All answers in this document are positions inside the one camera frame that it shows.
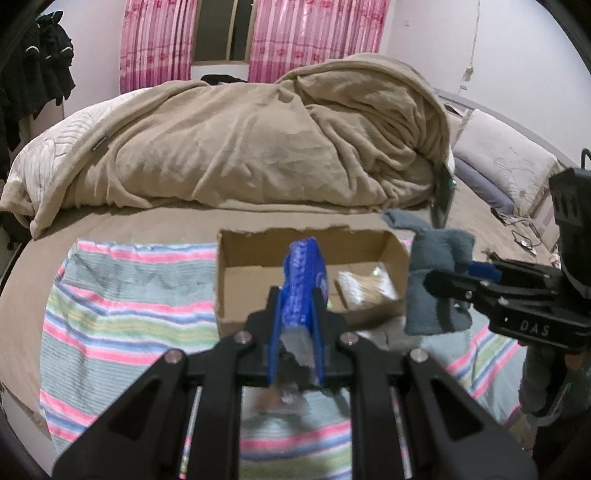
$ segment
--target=purple pillow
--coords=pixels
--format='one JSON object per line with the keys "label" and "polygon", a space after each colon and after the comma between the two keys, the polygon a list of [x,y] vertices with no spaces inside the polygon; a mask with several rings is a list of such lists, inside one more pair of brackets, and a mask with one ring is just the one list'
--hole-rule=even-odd
{"label": "purple pillow", "polygon": [[482,173],[456,157],[456,175],[488,205],[506,215],[513,215],[515,203]]}

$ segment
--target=gray cloth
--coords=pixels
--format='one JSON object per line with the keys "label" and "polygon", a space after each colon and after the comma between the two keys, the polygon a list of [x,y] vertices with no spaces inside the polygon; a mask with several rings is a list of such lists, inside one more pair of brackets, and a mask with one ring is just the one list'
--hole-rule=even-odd
{"label": "gray cloth", "polygon": [[431,230],[433,227],[428,222],[414,215],[413,213],[404,210],[390,209],[386,210],[382,215],[384,222],[390,228],[398,230],[411,230],[413,232],[421,232],[423,230]]}
{"label": "gray cloth", "polygon": [[467,273],[472,263],[474,236],[461,230],[419,231],[410,255],[407,284],[407,335],[437,335],[458,332],[472,325],[467,308],[456,300],[431,296],[423,282],[431,270]]}
{"label": "gray cloth", "polygon": [[[527,348],[519,388],[519,403],[524,413],[533,413],[544,407],[555,355],[564,356],[553,348],[537,345]],[[571,388],[564,398],[560,414],[562,418],[574,417],[591,407],[591,356],[580,369],[569,372],[568,381],[571,382]]]}

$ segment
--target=floral pattern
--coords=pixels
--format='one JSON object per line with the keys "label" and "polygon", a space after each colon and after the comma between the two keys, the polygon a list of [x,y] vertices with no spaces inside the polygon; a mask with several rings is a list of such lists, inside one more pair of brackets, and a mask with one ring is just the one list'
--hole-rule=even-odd
{"label": "floral pattern", "polygon": [[196,12],[197,0],[127,0],[121,93],[191,78]]}
{"label": "floral pattern", "polygon": [[272,83],[290,70],[377,52],[389,0],[259,0],[248,80]]}

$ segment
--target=gray sock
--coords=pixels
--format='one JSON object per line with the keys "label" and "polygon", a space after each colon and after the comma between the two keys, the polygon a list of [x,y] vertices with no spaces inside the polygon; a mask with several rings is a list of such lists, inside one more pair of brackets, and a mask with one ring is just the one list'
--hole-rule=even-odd
{"label": "gray sock", "polygon": [[386,210],[382,215],[384,222],[390,228],[398,230],[411,230],[413,232],[421,232],[423,230],[431,230],[433,227],[428,222],[419,218],[413,213],[404,210]]}
{"label": "gray sock", "polygon": [[404,330],[407,335],[437,335],[471,327],[472,318],[466,308],[456,308],[457,300],[431,296],[423,282],[431,270],[467,273],[474,242],[473,235],[461,230],[432,229],[417,233],[408,269]]}

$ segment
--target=wire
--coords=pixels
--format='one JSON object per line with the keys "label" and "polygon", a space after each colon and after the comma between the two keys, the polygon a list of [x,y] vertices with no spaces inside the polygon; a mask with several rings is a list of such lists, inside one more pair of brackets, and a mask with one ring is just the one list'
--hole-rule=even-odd
{"label": "wire", "polygon": [[512,230],[511,233],[513,234],[513,240],[516,243],[523,245],[526,248],[534,248],[534,247],[538,247],[539,245],[542,244],[542,240],[538,240],[538,243],[535,244],[535,243],[533,243],[531,238],[529,238],[525,235],[522,235],[521,233],[519,233],[515,230]]}
{"label": "wire", "polygon": [[462,80],[460,81],[460,87],[457,90],[457,94],[460,95],[462,91],[462,82],[469,82],[472,74],[474,73],[474,55],[476,54],[476,40],[478,39],[478,26],[480,25],[480,3],[482,0],[478,0],[476,6],[476,26],[474,28],[474,39],[472,40],[472,52],[470,53],[470,63],[468,68],[464,72]]}
{"label": "wire", "polygon": [[499,212],[498,210],[496,211],[496,215],[505,225],[516,225],[517,223],[524,223],[534,231],[537,237],[540,237],[538,229],[535,227],[535,224],[531,221],[531,219],[506,215],[502,212]]}

